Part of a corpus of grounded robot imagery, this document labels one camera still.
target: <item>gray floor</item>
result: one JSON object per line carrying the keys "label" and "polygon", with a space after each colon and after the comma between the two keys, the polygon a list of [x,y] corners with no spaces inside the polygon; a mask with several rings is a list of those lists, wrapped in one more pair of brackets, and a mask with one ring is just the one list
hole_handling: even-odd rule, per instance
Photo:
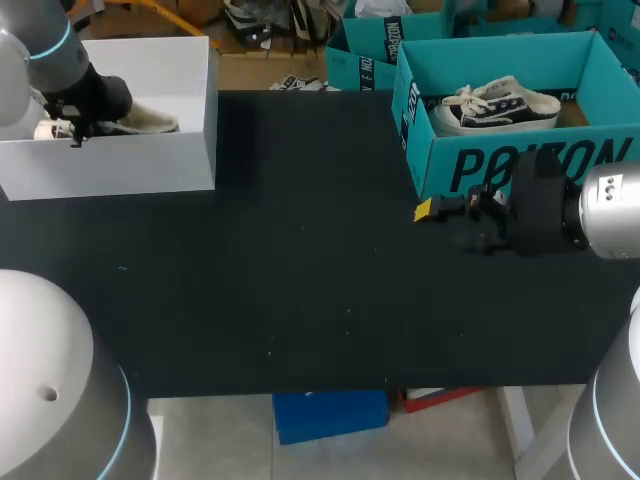
{"label": "gray floor", "polygon": [[382,429],[280,446],[270,395],[152,400],[164,416],[158,480],[512,480],[493,391],[421,412],[394,411]]}

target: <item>shoe box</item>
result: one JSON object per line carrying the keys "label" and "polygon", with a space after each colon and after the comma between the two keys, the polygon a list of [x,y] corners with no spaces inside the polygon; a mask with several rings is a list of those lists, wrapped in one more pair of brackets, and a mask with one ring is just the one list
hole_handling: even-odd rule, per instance
{"label": "shoe box", "polygon": [[[507,75],[563,101],[560,128],[436,137],[428,109]],[[578,183],[594,165],[640,159],[640,89],[594,32],[403,42],[392,112],[422,200],[486,182],[508,193],[507,167],[529,149],[555,151]]]}
{"label": "shoe box", "polygon": [[382,390],[273,395],[280,445],[381,428],[389,419]]}
{"label": "shoe box", "polygon": [[640,80],[640,5],[633,0],[605,0],[600,32],[622,65]]}
{"label": "shoe box", "polygon": [[566,27],[552,17],[530,17],[506,22],[486,22],[478,19],[476,25],[467,27],[469,37],[492,37],[499,35],[527,35],[533,33],[561,33]]}
{"label": "shoe box", "polygon": [[343,24],[356,55],[395,65],[401,41],[451,37],[454,0],[408,0],[413,15],[386,18],[357,18],[356,0],[348,1]]}
{"label": "shoe box", "polygon": [[329,39],[325,54],[331,87],[340,90],[393,90],[396,66],[350,53],[343,28]]}
{"label": "shoe box", "polygon": [[561,23],[572,32],[598,30],[602,0],[570,0]]}
{"label": "shoe box", "polygon": [[92,197],[214,189],[217,91],[206,37],[88,40],[99,72],[121,77],[133,98],[178,118],[179,132],[33,140],[42,107],[33,99],[0,128],[0,185],[7,198]]}

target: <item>shoe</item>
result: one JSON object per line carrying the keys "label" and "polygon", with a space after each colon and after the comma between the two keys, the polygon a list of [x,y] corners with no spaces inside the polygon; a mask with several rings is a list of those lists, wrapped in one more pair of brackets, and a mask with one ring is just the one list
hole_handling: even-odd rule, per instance
{"label": "shoe", "polygon": [[486,135],[554,128],[560,101],[527,90],[514,77],[504,77],[484,87],[466,87],[446,97],[429,119],[436,135]]}
{"label": "shoe", "polygon": [[33,132],[34,140],[53,140],[55,138],[72,138],[73,125],[68,120],[40,120]]}
{"label": "shoe", "polygon": [[105,135],[141,135],[178,132],[178,119],[152,108],[140,105],[135,100],[129,113],[117,122],[98,122]]}
{"label": "shoe", "polygon": [[[178,119],[135,101],[129,113],[117,122],[98,122],[99,131],[95,136],[143,135],[171,133],[180,131]],[[73,138],[73,124],[68,120],[45,119],[38,122],[33,134],[34,140],[53,140],[55,138]]]}

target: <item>robotic arm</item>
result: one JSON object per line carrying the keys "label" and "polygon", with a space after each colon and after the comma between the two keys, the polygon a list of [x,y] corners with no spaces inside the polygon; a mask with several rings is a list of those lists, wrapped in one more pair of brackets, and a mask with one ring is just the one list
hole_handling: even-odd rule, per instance
{"label": "robotic arm", "polygon": [[99,121],[115,122],[131,110],[124,80],[96,72],[60,0],[3,0],[0,33],[3,125],[26,111],[27,85],[42,93],[52,119],[74,125],[78,145],[100,135]]}
{"label": "robotic arm", "polygon": [[[416,218],[488,216],[497,233],[483,232],[465,244],[466,250],[484,254],[514,250],[534,256],[591,248],[603,259],[640,257],[640,163],[595,166],[580,187],[554,154],[533,151],[520,155],[511,174],[509,197],[479,185],[468,197],[432,197]],[[569,420],[567,457],[577,480],[640,479],[639,305],[640,289],[629,320]]]}
{"label": "robotic arm", "polygon": [[588,247],[604,259],[640,257],[640,163],[597,165],[583,186],[574,184],[552,152],[520,154],[511,168],[511,194],[490,184],[464,197],[432,197],[416,220],[489,217],[496,231],[465,235],[463,250],[523,257],[568,253]]}

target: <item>black table surface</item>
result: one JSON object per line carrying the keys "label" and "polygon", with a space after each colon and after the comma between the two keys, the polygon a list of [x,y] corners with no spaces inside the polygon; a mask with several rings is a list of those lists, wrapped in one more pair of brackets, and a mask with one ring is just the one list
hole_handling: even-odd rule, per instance
{"label": "black table surface", "polygon": [[390,100],[221,93],[215,192],[0,202],[0,268],[65,289],[151,397],[587,381],[640,265],[414,224]]}

